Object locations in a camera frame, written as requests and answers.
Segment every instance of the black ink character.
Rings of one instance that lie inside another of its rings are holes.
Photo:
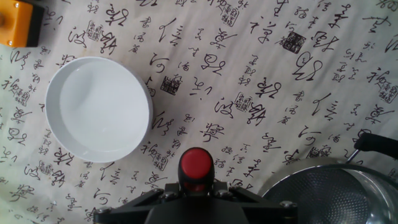
[[[289,36],[287,36],[287,38],[284,39],[284,41],[281,42],[280,45],[282,45],[284,49],[298,54],[300,49],[303,47],[305,40],[305,37],[296,34],[295,32],[290,32]]]

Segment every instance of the tablecloth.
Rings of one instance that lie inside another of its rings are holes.
[[[34,3],[39,46],[0,46],[1,223],[92,222],[178,181],[190,147],[212,154],[216,179],[256,193],[294,161],[345,160],[362,133],[398,139],[397,1]],[[134,70],[152,97],[147,137],[118,161],[75,157],[45,118],[51,78],[86,56]],[[353,162],[397,178],[390,157]]]

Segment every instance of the white bowl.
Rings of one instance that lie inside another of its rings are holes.
[[[112,162],[132,152],[152,121],[145,83],[122,65],[83,57],[52,78],[45,114],[58,142],[91,162]]]

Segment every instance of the orange object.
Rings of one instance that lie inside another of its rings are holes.
[[[1,0],[0,44],[36,47],[44,10],[26,2]]]

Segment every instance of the calligraphy tablecloth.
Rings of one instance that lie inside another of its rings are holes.
[[[176,182],[194,146],[218,180],[257,192],[291,162],[346,159],[362,133],[398,138],[397,1],[35,3],[39,47],[0,46],[1,223],[92,222],[95,208]],[[74,157],[45,119],[54,73],[86,56],[134,70],[152,96],[151,131],[112,163]],[[390,157],[353,162],[397,178]]]

